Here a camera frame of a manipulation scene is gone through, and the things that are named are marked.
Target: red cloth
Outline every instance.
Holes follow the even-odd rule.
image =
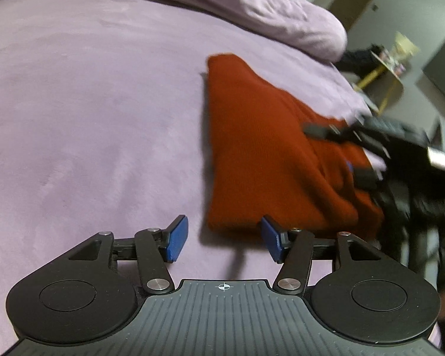
[[[318,236],[350,231],[371,239],[382,212],[354,188],[347,162],[370,167],[360,147],[309,139],[302,124],[335,124],[266,82],[232,54],[208,59],[214,190],[208,226],[237,238],[259,237],[269,214],[284,228]]]

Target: crosshair symbol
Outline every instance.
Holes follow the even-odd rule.
[[[228,285],[226,283],[217,286],[217,288],[219,288],[221,290],[228,290],[230,287],[233,287],[233,286]]]

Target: bed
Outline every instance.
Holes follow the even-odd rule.
[[[204,225],[209,55],[237,54],[322,115],[367,111],[323,56],[174,1],[0,0],[0,354],[16,340],[10,288],[98,231],[133,237],[186,214],[175,284],[273,281],[264,247]],[[330,268],[316,263],[310,282]]]

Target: gray gripper base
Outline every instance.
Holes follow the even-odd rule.
[[[94,343],[55,347],[19,342],[9,356],[429,356],[428,341],[374,347],[350,342],[320,325],[305,302],[264,281],[185,280],[149,297],[134,320]]]

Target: folded red garment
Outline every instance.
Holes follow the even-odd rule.
[[[350,231],[372,239],[382,212],[355,189],[349,164],[370,167],[363,150],[309,139],[306,122],[337,126],[266,82],[232,54],[208,60],[214,190],[208,226],[237,238],[259,237],[271,215],[283,227],[330,237]]]

